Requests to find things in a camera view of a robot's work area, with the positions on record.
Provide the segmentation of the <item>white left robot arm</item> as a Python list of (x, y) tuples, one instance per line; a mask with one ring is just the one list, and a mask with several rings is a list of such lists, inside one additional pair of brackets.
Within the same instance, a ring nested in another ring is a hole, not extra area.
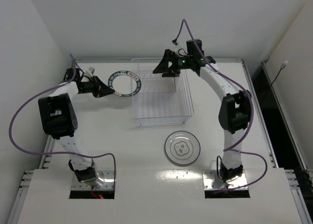
[(66, 74), (59, 88), (38, 100), (43, 130), (62, 145), (69, 156), (68, 166), (77, 180), (92, 188), (101, 188), (104, 175), (98, 171), (79, 140), (76, 132), (78, 120), (71, 101), (78, 94), (91, 93), (95, 98), (100, 98), (114, 94), (114, 90), (97, 76), (91, 76), (87, 81), (78, 76), (68, 84), (72, 76)]

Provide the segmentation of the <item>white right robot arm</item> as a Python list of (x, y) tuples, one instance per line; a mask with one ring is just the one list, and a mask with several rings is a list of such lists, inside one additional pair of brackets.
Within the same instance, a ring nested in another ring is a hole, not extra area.
[(153, 73), (163, 77), (178, 77), (181, 70), (190, 69), (217, 94), (221, 101), (218, 120), (224, 130), (224, 153), (218, 173), (220, 179), (226, 182), (243, 172), (242, 141), (252, 116), (251, 97), (248, 91), (232, 83), (220, 72), (212, 57), (204, 56), (201, 45), (199, 39), (187, 41), (188, 52), (185, 55), (166, 49)]

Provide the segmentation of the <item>dark green ring plate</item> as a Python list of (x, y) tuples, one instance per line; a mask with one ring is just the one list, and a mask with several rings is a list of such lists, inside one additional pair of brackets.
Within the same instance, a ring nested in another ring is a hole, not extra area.
[[(132, 78), (135, 83), (136, 83), (136, 87), (134, 90), (132, 90), (130, 93), (120, 93), (117, 92), (114, 88), (113, 88), (113, 83), (115, 81), (116, 78), (120, 77), (120, 76), (128, 76), (130, 78)], [(141, 90), (141, 80), (139, 78), (139, 76), (137, 74), (135, 74), (134, 72), (128, 71), (128, 70), (120, 70), (117, 72), (114, 72), (109, 78), (108, 78), (108, 86), (114, 90), (114, 94), (119, 96), (119, 97), (133, 97), (136, 94), (138, 94)]]

